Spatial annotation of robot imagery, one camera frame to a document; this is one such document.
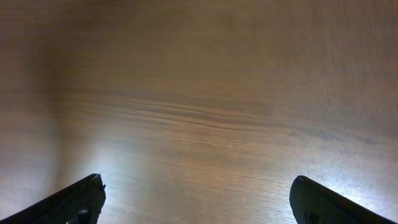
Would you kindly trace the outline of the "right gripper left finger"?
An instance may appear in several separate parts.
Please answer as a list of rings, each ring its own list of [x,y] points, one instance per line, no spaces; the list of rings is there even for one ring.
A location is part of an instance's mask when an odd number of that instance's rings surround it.
[[[105,185],[101,176],[90,174],[1,220],[1,224],[97,224],[105,200]]]

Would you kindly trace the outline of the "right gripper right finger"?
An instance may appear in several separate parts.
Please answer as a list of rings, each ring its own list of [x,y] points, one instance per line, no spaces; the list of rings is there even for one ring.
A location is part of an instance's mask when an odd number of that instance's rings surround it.
[[[289,203],[298,224],[397,224],[304,175],[293,181]]]

